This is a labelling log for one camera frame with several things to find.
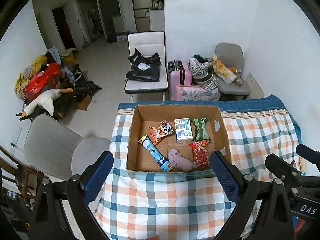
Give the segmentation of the grey chair at left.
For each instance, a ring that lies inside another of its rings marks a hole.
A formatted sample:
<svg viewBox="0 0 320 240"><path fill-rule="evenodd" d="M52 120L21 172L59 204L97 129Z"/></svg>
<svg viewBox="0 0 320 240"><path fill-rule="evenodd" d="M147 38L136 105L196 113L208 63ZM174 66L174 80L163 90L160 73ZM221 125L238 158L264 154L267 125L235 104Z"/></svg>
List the grey chair at left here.
<svg viewBox="0 0 320 240"><path fill-rule="evenodd" d="M51 116L39 115L29 128L24 153L32 167L68 180L95 163L110 143L108 138L82 137Z"/></svg>

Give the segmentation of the blue long snack pouch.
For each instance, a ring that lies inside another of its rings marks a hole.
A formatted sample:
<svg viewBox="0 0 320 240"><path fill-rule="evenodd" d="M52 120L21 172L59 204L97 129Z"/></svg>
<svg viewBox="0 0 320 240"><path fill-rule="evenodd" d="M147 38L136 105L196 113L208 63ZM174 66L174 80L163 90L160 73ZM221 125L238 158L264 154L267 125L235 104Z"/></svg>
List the blue long snack pouch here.
<svg viewBox="0 0 320 240"><path fill-rule="evenodd" d="M138 142L150 153L163 172L170 172L174 169L171 162L157 150L156 146L147 135L140 138Z"/></svg>

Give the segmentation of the white padded chair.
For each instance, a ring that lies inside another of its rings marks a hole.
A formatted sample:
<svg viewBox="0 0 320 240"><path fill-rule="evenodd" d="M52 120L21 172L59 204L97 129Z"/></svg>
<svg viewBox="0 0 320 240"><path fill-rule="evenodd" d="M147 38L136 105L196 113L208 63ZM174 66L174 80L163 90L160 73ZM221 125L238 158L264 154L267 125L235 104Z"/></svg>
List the white padded chair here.
<svg viewBox="0 0 320 240"><path fill-rule="evenodd" d="M142 93L162 93L162 100L165 101L169 86L165 32L132 33L128 35L127 41L131 69L126 74L125 93L131 96Z"/></svg>

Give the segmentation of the black bag on chair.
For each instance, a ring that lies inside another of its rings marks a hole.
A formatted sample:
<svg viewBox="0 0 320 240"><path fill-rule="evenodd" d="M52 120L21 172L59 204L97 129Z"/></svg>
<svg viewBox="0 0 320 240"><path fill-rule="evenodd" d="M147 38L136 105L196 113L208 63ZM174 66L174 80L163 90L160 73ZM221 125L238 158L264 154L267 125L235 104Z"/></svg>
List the black bag on chair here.
<svg viewBox="0 0 320 240"><path fill-rule="evenodd" d="M140 51L127 58L131 69L126 74L126 79L139 82L158 82L160 80L161 59L158 53L151 57L144 57Z"/></svg>

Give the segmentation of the yellow tissue pack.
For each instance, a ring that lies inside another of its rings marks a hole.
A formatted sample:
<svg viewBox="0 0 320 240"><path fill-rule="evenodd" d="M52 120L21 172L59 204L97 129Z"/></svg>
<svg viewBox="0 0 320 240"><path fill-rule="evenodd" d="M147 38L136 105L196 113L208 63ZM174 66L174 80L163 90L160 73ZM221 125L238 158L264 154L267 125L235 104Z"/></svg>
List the yellow tissue pack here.
<svg viewBox="0 0 320 240"><path fill-rule="evenodd" d="M174 124L175 124L176 142L178 144L192 142L194 137L191 129L190 119L189 118L175 119Z"/></svg>

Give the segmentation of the small wooden block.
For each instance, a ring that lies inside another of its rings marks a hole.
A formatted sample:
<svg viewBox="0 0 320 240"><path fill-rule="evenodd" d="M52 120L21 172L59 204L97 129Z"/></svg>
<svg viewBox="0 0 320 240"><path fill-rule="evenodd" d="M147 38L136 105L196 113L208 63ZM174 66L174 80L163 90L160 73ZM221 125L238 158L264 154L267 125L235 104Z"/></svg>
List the small wooden block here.
<svg viewBox="0 0 320 240"><path fill-rule="evenodd" d="M298 166L299 166L300 172L302 174L305 174L306 173L306 160L301 156L299 156Z"/></svg>

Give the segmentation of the green snack bag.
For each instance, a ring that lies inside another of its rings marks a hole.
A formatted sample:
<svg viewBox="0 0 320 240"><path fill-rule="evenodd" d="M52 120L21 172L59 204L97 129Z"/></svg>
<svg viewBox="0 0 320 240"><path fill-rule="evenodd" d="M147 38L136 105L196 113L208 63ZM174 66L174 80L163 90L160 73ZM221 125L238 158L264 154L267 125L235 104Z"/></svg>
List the green snack bag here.
<svg viewBox="0 0 320 240"><path fill-rule="evenodd" d="M199 119L192 119L191 122L195 126L195 135L193 138L193 142L208 140L209 143L212 140L209 137L209 134L206 130L206 122L208 121L207 118L199 118Z"/></svg>

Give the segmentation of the floral pink cushion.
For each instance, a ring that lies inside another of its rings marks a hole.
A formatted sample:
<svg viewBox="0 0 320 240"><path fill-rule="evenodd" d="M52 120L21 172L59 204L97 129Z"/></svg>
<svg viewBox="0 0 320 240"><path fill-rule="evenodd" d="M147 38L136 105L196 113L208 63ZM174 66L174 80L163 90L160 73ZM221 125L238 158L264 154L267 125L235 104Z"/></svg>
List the floral pink cushion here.
<svg viewBox="0 0 320 240"><path fill-rule="evenodd" d="M205 90L199 86L177 86L177 101L218 101L221 93L218 88Z"/></svg>

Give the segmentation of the pink suitcase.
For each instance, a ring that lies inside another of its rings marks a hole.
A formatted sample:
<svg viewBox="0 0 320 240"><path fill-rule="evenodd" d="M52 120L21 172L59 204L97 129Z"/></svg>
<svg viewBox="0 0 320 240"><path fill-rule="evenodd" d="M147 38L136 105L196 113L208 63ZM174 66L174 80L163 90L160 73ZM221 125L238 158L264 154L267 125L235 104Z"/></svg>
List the pink suitcase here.
<svg viewBox="0 0 320 240"><path fill-rule="evenodd" d="M183 60L174 60L168 62L169 71L169 96L171 101L179 99L177 87L190 86L192 83L192 75L188 68L188 62Z"/></svg>

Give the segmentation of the red plastic bag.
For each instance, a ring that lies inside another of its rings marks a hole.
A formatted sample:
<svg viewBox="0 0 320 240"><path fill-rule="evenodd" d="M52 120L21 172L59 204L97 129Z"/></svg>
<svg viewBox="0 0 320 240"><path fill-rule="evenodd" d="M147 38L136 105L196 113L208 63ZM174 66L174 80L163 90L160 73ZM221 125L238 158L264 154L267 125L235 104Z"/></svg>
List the red plastic bag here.
<svg viewBox="0 0 320 240"><path fill-rule="evenodd" d="M32 76L29 84L23 90L25 97L28 100L34 100L41 94L46 85L56 88L60 74L60 65L50 63L44 71L37 72Z"/></svg>

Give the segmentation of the grey chair by wall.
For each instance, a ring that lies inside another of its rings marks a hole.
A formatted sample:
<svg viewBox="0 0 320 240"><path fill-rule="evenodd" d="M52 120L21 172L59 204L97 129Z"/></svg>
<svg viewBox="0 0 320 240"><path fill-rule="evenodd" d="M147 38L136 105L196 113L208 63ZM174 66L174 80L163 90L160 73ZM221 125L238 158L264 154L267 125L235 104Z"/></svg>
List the grey chair by wall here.
<svg viewBox="0 0 320 240"><path fill-rule="evenodd" d="M241 77L244 66L242 48L237 44L221 42L215 48L215 55L236 76L230 84L218 77L218 89L224 96L242 96L245 100L250 93L250 88Z"/></svg>

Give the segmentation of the red snack bag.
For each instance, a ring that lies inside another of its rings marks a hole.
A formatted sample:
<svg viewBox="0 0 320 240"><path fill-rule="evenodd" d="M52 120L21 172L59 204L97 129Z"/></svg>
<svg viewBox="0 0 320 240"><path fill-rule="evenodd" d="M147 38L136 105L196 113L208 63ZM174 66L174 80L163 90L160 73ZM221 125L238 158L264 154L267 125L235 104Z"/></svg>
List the red snack bag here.
<svg viewBox="0 0 320 240"><path fill-rule="evenodd" d="M209 140L195 141L188 144L193 154L194 161L201 169L209 168L209 154L208 154Z"/></svg>

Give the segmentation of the yellow white package on chair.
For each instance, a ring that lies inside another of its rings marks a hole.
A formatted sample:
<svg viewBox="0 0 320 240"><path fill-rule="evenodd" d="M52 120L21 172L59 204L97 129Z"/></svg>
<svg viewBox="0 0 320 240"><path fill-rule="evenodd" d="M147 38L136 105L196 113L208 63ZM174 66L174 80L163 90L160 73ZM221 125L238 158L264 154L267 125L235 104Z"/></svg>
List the yellow white package on chair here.
<svg viewBox="0 0 320 240"><path fill-rule="evenodd" d="M213 59L213 68L215 74L221 78L226 84L230 85L231 83L234 82L236 79L236 75L229 69L227 68L220 59L217 58L216 55L212 56Z"/></svg>

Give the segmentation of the orange cartoon snack bag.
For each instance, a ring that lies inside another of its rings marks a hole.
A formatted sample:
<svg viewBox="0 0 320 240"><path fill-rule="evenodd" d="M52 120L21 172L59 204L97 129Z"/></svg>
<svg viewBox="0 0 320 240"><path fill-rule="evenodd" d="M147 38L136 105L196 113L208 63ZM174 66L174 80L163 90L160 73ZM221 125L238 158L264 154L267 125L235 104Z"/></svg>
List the orange cartoon snack bag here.
<svg viewBox="0 0 320 240"><path fill-rule="evenodd" d="M174 134L174 129L167 122L167 120L162 120L158 127L149 127L150 140L153 145L158 145L164 137Z"/></svg>

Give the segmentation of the black white patterned bag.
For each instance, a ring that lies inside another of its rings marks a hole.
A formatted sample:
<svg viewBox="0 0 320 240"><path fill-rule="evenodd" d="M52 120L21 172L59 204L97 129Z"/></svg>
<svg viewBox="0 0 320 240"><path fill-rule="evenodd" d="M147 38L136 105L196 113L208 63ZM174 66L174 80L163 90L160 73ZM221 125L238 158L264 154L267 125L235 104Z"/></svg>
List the black white patterned bag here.
<svg viewBox="0 0 320 240"><path fill-rule="evenodd" d="M214 90L219 86L217 77L214 74L213 61L200 63L192 57L188 61L188 68L195 83L204 90Z"/></svg>

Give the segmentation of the purple soft cloth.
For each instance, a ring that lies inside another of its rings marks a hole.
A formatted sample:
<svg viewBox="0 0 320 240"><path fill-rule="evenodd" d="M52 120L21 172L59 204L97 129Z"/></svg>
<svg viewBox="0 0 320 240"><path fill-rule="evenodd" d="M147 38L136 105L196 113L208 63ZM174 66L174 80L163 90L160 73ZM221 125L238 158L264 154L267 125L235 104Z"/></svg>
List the purple soft cloth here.
<svg viewBox="0 0 320 240"><path fill-rule="evenodd" d="M176 149L170 150L168 153L168 157L170 163L174 166L174 168L183 172L189 172L199 167L198 162L190 161L189 159L183 157Z"/></svg>

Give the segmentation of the plaid checkered tablecloth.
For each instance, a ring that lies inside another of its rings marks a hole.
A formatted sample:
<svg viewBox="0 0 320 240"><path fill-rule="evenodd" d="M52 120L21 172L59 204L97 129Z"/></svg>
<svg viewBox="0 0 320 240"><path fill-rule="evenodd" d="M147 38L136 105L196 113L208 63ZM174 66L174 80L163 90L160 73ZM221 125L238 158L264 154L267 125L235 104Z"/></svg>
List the plaid checkered tablecloth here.
<svg viewBox="0 0 320 240"><path fill-rule="evenodd" d="M273 153L299 169L296 147L301 130L274 96L216 102L229 139L232 163L244 174L271 181L265 167ZM94 217L110 239L212 239L227 221L234 203L211 170L190 173L127 170L129 131L134 103L121 103L110 152L114 166L107 176Z"/></svg>

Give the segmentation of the white goose plush toy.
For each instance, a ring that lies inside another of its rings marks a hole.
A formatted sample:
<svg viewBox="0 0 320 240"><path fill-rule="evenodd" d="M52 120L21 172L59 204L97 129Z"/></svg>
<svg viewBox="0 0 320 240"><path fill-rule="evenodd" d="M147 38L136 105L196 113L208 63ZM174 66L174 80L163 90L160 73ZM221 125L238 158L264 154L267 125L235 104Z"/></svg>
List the white goose plush toy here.
<svg viewBox="0 0 320 240"><path fill-rule="evenodd" d="M50 89L42 94L40 94L35 100L33 100L29 105L27 105L22 113L17 113L21 119L30 116L36 109L36 107L42 107L49 115L54 115L54 101L61 97L62 94L72 93L74 90L72 88L65 89Z"/></svg>

